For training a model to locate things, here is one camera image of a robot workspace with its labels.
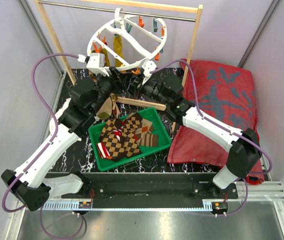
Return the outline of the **white round clip hanger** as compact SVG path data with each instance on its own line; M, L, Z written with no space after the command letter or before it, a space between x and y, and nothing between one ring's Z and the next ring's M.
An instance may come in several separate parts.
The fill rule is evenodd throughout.
M100 46L102 46L102 48L105 48L108 51L108 53L111 54L115 59L121 60L123 62L122 66L117 67L119 71L126 71L126 70L130 70L133 68L140 68L141 62L143 60L154 59L155 55L163 49L166 43L167 26L161 18L156 18L157 23L160 23L162 25L162 36L158 37L152 34L150 31L147 31L144 28L141 28L138 24L130 20L131 18L137 18L139 16L141 16L141 14L137 14L137 13L125 14L122 8L119 8L119 7L116 8L114 12L114 19L105 23L91 37L88 43L88 46L87 46L87 56L89 56L91 53L94 53L93 43L99 44ZM126 23L129 23L130 25L132 25L133 28L138 29L144 35L158 42L158 45L155 47L155 50L153 52L149 52L145 48L143 48L142 45L140 45L140 43L130 33L126 31ZM100 39L100 34L103 31L108 31L111 34L122 36L123 39L125 39L140 55L142 55L142 59L134 63L128 63L125 59L122 59L121 57L119 57L114 52L114 50L108 47L106 43Z

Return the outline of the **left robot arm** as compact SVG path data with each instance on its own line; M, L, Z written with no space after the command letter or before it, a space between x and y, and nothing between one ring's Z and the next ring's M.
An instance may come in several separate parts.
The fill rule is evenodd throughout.
M114 69L110 76L85 77L69 89L70 98L53 115L53 129L47 139L21 166L2 173L7 194L12 193L30 211L38 210L55 197L74 194L84 198L89 194L90 180L79 172L54 178L46 175L70 146L87 136L110 94L123 90L119 74Z

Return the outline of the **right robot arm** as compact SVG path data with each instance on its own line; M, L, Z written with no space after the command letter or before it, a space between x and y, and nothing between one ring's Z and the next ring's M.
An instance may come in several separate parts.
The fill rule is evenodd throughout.
M164 104L170 120L205 135L228 153L226 165L208 187L214 198L222 197L227 187L238 178L246 178L262 157L258 136L253 129L241 130L204 113L194 101L183 97L182 85L173 79L156 82L138 76L130 81L127 90L134 96L146 95Z

